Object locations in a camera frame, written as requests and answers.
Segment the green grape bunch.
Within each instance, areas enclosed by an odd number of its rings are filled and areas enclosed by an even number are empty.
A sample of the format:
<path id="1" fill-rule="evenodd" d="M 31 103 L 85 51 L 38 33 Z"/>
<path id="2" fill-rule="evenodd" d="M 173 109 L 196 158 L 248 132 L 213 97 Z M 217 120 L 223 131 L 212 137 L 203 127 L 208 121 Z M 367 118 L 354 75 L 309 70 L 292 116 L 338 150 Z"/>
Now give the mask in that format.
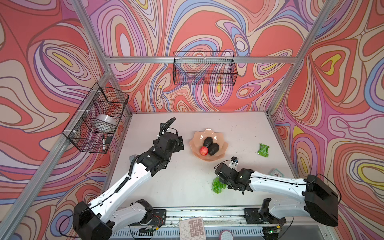
<path id="1" fill-rule="evenodd" d="M 227 188 L 227 185 L 222 183 L 220 181 L 220 178 L 219 177 L 216 177 L 214 180 L 213 180 L 213 183 L 212 183 L 212 191 L 216 194 L 220 194 L 224 189 Z"/>

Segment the dark avocado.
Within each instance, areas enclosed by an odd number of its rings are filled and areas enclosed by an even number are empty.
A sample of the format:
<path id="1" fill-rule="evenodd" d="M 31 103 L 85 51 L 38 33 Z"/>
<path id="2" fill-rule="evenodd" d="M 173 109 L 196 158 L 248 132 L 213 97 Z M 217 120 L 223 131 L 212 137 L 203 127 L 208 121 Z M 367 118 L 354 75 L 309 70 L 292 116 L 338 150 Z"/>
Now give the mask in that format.
<path id="1" fill-rule="evenodd" d="M 205 138 L 205 140 L 203 142 L 203 146 L 209 148 L 213 143 L 214 143 L 213 138 L 212 137 L 207 137 L 207 138 Z"/>
<path id="2" fill-rule="evenodd" d="M 217 144 L 217 143 L 212 143 L 212 144 L 208 147 L 208 149 L 209 149 L 209 155 L 210 155 L 210 156 L 213 156 L 213 155 L 215 155 L 215 154 L 220 150 L 220 146 L 219 146 L 219 144 Z"/>

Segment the red peach fruit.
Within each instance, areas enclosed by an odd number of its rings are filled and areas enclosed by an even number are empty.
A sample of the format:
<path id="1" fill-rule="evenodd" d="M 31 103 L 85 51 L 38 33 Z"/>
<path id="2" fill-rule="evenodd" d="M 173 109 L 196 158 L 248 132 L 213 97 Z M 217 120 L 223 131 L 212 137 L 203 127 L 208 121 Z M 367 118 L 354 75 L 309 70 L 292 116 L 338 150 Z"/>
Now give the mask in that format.
<path id="1" fill-rule="evenodd" d="M 207 154 L 209 153 L 209 148 L 205 147 L 205 146 L 202 146 L 200 148 L 200 155 L 201 156 L 206 156 Z"/>

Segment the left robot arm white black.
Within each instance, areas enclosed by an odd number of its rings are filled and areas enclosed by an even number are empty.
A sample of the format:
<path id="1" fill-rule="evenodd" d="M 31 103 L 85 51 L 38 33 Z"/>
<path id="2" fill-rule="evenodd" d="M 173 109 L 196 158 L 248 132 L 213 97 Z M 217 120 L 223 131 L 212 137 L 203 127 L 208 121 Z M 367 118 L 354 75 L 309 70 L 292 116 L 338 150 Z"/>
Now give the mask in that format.
<path id="1" fill-rule="evenodd" d="M 156 227 L 153 207 L 141 199 L 120 210 L 119 207 L 142 184 L 167 168 L 173 153 L 184 150 L 178 131 L 169 132 L 175 118 L 162 123 L 158 138 L 146 152 L 137 155 L 120 180 L 89 203 L 79 202 L 73 211 L 73 229 L 82 240 L 108 240 L 113 233 L 132 224 Z"/>

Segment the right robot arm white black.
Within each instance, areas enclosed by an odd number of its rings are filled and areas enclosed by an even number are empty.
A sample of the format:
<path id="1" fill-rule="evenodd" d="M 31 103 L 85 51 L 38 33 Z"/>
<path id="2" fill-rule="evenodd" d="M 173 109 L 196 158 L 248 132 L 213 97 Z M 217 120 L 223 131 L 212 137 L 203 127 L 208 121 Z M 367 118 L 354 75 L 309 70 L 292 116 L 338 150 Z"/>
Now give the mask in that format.
<path id="1" fill-rule="evenodd" d="M 310 217 L 317 223 L 336 227 L 339 195 L 316 175 L 305 179 L 271 176 L 251 169 L 240 169 L 222 162 L 214 167 L 215 175 L 228 189 L 245 192 L 263 192 L 279 195 L 281 200 L 263 200 L 259 215 L 267 218 Z"/>

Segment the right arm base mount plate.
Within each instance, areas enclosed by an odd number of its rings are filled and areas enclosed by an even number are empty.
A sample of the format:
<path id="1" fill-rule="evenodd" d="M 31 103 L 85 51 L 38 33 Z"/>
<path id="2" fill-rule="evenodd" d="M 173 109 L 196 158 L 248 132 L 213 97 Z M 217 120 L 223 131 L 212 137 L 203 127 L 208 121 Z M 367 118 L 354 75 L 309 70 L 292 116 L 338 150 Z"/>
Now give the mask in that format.
<path id="1" fill-rule="evenodd" d="M 286 218 L 276 218 L 267 210 L 259 208 L 244 208 L 244 218 L 247 224 L 278 224 L 287 223 Z"/>

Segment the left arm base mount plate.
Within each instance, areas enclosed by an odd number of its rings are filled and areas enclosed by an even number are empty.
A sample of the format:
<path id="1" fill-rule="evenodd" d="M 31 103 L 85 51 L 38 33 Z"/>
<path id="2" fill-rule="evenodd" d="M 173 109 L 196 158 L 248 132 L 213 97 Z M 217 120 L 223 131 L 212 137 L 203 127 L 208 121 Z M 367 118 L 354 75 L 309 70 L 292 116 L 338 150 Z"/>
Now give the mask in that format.
<path id="1" fill-rule="evenodd" d="M 166 223 L 167 210 L 166 209 L 154 209 L 152 211 L 151 219 L 148 220 L 145 225 L 152 226 L 153 228 L 161 227 Z"/>

